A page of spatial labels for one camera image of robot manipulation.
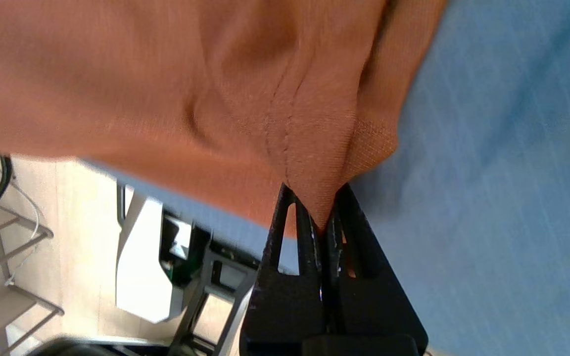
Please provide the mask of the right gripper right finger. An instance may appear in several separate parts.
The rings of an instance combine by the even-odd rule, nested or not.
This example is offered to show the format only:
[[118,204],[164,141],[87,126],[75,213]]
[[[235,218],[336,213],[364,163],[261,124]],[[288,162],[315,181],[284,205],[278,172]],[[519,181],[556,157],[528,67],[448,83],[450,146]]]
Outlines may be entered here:
[[426,330],[348,184],[335,196],[324,246],[324,354],[425,354]]

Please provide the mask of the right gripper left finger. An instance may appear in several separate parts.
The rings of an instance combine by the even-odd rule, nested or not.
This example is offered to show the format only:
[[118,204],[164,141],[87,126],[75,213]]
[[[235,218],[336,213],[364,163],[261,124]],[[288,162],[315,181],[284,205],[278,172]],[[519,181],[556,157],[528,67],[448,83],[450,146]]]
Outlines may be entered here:
[[[290,206],[295,207],[298,275],[279,272]],[[325,331],[317,228],[294,192],[282,185],[242,327],[242,356],[300,356],[303,342]]]

